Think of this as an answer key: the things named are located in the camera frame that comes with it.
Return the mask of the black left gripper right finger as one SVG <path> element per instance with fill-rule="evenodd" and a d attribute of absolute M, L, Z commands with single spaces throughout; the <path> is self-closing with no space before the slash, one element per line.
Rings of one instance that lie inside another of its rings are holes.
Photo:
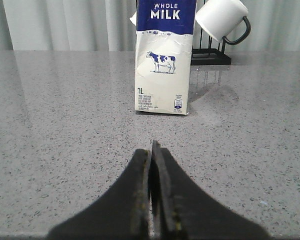
<path fill-rule="evenodd" d="M 155 140 L 151 157 L 151 198 L 158 240 L 269 240 L 259 224 L 204 192 Z"/>

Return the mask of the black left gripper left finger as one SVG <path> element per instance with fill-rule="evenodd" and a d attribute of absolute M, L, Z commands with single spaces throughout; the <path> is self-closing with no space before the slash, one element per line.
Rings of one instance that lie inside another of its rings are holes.
<path fill-rule="evenodd" d="M 116 182 L 85 210 L 56 225 L 50 240 L 149 239 L 150 152 L 137 149 Z"/>

